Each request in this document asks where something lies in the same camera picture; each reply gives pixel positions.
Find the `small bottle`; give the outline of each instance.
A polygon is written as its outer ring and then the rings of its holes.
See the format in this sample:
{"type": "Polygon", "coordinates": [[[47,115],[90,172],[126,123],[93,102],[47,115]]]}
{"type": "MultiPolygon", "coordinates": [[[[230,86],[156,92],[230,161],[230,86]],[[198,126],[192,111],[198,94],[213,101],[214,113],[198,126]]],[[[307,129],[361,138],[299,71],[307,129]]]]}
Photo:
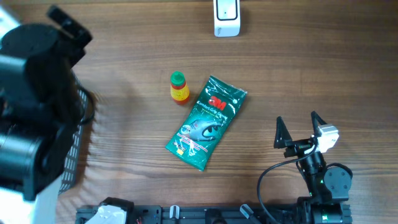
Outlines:
{"type": "Polygon", "coordinates": [[[182,72],[173,72],[170,77],[171,87],[170,92],[173,100],[178,105],[183,105],[189,101],[189,88],[185,81],[184,74],[182,72]]]}

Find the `yellow sticker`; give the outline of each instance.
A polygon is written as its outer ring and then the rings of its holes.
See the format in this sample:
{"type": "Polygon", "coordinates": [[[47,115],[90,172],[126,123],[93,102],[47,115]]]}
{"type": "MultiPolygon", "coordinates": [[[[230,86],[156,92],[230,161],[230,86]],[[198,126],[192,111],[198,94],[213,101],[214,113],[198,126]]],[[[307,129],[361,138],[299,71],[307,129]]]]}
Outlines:
{"type": "Polygon", "coordinates": [[[177,149],[177,153],[182,156],[182,154],[184,153],[184,151],[182,151],[181,149],[177,149]]]}
{"type": "Polygon", "coordinates": [[[177,100],[177,101],[185,100],[189,96],[188,85],[185,85],[184,88],[182,88],[181,90],[176,90],[173,87],[171,87],[170,89],[171,89],[170,92],[172,94],[172,98],[177,100]]]}

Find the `green package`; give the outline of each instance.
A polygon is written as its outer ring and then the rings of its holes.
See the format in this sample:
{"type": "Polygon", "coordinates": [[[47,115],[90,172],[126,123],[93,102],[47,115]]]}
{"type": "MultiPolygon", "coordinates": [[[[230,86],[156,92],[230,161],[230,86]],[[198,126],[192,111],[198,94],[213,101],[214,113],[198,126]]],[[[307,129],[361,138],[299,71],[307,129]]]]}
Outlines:
{"type": "Polygon", "coordinates": [[[166,149],[203,171],[247,92],[211,76],[166,149]]]}

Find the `white rectangular object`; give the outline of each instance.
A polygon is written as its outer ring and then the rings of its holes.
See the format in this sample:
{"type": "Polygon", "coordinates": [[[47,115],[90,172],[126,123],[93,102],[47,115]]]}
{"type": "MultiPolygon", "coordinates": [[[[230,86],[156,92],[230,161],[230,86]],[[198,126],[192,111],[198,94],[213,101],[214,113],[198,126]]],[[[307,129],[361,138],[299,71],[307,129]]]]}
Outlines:
{"type": "Polygon", "coordinates": [[[213,0],[214,35],[234,37],[241,29],[241,8],[239,0],[213,0]]]}

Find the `bottle cap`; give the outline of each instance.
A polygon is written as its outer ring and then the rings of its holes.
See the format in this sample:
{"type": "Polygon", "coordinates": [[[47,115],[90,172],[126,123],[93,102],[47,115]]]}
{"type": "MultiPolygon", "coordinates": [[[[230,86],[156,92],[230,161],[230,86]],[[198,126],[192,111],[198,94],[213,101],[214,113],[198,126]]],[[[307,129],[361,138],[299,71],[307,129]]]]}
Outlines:
{"type": "Polygon", "coordinates": [[[184,74],[179,71],[173,72],[172,76],[170,77],[170,81],[175,86],[182,86],[185,83],[184,74]]]}

